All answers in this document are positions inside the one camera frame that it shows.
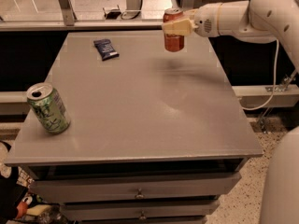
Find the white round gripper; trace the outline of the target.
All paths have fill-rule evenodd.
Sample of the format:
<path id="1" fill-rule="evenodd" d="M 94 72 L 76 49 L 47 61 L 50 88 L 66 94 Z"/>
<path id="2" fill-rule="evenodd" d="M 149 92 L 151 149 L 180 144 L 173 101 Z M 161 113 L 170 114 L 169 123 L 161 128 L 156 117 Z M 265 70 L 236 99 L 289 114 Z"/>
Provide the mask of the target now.
<path id="1" fill-rule="evenodd" d="M 182 18 L 164 22 L 162 29 L 166 35 L 190 35 L 195 31 L 202 37 L 217 37 L 218 17 L 221 3 L 206 4 L 202 7 L 185 10 Z"/>

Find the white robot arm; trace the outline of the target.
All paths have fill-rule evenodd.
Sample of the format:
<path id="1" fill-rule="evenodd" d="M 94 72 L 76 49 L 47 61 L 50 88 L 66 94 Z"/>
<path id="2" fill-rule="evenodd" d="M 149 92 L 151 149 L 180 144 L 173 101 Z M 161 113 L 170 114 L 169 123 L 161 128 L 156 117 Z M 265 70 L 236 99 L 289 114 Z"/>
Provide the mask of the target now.
<path id="1" fill-rule="evenodd" d="M 167 35 L 231 35 L 252 43 L 279 42 L 299 72 L 298 0 L 206 4 L 162 25 Z M 299 127 L 283 136 L 269 162 L 259 224 L 299 224 Z"/>

